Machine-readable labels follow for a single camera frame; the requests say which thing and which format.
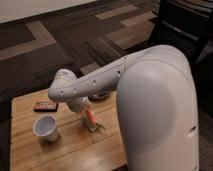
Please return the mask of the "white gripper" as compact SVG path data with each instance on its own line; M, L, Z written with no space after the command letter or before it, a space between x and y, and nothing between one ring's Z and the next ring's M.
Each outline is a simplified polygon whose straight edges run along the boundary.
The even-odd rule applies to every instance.
M87 111L92 111L92 107L89 104L89 100L87 97L71 99L66 101L66 104L72 112L81 112L85 107ZM83 124L88 123L87 116L84 112L81 114L81 121Z

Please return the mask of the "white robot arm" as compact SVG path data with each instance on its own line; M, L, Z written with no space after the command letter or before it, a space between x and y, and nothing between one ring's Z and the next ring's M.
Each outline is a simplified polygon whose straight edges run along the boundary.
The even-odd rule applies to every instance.
M60 69L48 96L77 111L88 96L110 91L116 93L128 171L199 171L196 88L180 50L152 46L80 78Z

